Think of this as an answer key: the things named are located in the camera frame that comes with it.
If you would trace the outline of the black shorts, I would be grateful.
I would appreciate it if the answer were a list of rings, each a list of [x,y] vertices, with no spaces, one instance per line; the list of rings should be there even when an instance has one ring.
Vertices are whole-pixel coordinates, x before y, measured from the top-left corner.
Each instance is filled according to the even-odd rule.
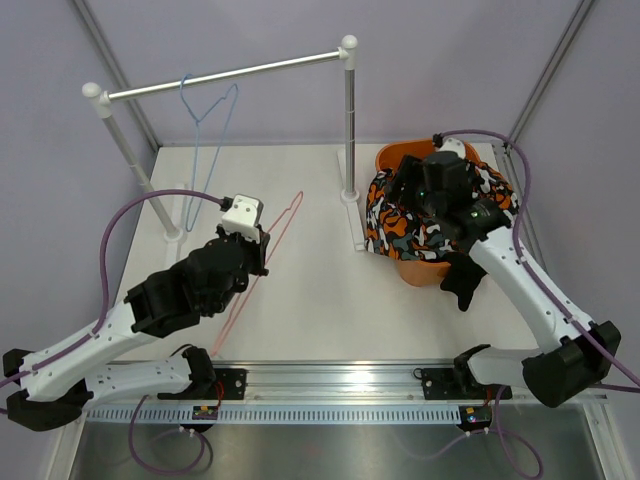
[[[440,283],[440,290],[454,294],[458,309],[466,312],[475,290],[487,272],[465,253],[448,253],[444,256],[444,261],[449,264],[449,269]]]

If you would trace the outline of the orange camouflage shorts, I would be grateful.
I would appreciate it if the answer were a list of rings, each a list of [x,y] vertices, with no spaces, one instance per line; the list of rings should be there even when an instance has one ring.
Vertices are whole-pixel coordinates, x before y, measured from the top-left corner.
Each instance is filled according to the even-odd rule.
[[[370,252],[398,261],[444,262],[446,254],[468,253],[476,241],[485,239],[492,230],[514,225],[520,201],[512,185],[497,170],[476,159],[465,160],[477,218],[442,220],[390,203],[389,181],[402,158],[394,166],[378,169],[370,183],[365,229]]]

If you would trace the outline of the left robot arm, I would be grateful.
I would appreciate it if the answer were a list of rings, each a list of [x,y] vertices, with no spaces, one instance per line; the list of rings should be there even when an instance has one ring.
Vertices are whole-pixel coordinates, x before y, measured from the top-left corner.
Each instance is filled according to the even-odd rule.
[[[199,400],[212,393],[216,372],[199,347],[159,361],[114,361],[223,312],[246,290],[251,276],[267,275],[268,233],[260,231],[256,240],[222,228],[217,233],[185,259],[130,289],[103,321],[38,352],[5,353],[4,374],[18,386],[2,410],[8,419],[43,432],[116,400],[145,395]]]

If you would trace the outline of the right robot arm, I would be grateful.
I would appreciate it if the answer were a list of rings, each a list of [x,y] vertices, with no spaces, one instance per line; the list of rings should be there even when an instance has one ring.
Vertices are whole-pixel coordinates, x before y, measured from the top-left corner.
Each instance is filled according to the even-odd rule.
[[[476,198],[466,159],[440,150],[406,155],[385,191],[411,213],[427,214],[483,269],[527,323],[534,350],[474,347],[454,360],[453,385],[474,397],[487,385],[528,389],[555,408],[603,380],[621,341],[612,322],[598,324],[573,304],[521,246],[515,224],[490,198]]]

